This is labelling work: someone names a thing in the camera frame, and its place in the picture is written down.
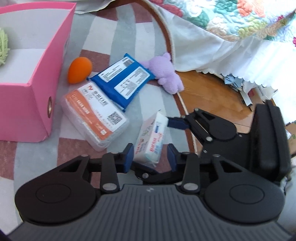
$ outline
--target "gray ribbed panel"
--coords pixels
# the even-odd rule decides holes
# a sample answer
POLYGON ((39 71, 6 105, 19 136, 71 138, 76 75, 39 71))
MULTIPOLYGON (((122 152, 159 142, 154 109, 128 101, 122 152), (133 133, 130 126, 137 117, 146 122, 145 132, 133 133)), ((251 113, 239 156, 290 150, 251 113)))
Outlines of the gray ribbed panel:
POLYGON ((104 195, 83 218, 57 227, 24 223, 13 241, 280 241, 290 235, 277 223, 237 226, 210 214, 197 196, 175 186, 125 185, 104 195))

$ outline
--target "tissue packet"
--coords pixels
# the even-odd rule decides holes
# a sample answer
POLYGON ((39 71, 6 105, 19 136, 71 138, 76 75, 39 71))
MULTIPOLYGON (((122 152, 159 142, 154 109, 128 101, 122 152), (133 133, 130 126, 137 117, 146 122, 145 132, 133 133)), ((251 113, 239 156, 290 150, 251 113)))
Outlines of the tissue packet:
POLYGON ((155 167, 159 162, 168 118, 157 112, 143 122, 135 145, 134 161, 155 167))
POLYGON ((65 115, 96 151, 103 151, 128 126, 128 119, 93 82, 66 94, 65 115))
POLYGON ((154 78, 149 70, 126 53, 123 59, 91 77, 90 80, 125 112, 140 89, 154 78))

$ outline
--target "stuffed animal's ear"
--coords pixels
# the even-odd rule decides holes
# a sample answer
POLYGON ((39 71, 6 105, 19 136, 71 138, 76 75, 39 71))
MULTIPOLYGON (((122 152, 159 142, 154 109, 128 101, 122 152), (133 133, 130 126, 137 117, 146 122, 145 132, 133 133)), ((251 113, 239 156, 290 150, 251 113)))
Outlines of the stuffed animal's ear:
POLYGON ((147 69, 149 68, 149 61, 141 61, 140 64, 143 65, 147 69))
POLYGON ((169 53, 164 53, 163 57, 165 57, 166 59, 168 59, 170 61, 170 54, 169 53))

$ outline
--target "wooden floor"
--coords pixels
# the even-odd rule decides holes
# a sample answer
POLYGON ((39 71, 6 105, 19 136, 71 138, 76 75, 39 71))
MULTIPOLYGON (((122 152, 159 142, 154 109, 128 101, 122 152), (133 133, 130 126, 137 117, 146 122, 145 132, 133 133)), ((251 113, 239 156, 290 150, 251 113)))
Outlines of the wooden floor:
POLYGON ((178 74, 185 87, 180 94, 188 112, 200 108, 233 122, 238 132, 249 132, 253 112, 242 103, 239 93, 212 74, 196 71, 178 74))

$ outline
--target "orange and white label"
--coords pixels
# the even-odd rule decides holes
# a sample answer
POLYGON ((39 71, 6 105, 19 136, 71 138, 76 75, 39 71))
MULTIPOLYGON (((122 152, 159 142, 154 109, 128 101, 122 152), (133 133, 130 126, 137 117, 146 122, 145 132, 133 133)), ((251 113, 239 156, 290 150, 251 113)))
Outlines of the orange and white label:
POLYGON ((101 140, 105 140, 127 121, 93 82, 68 93, 66 99, 101 140))

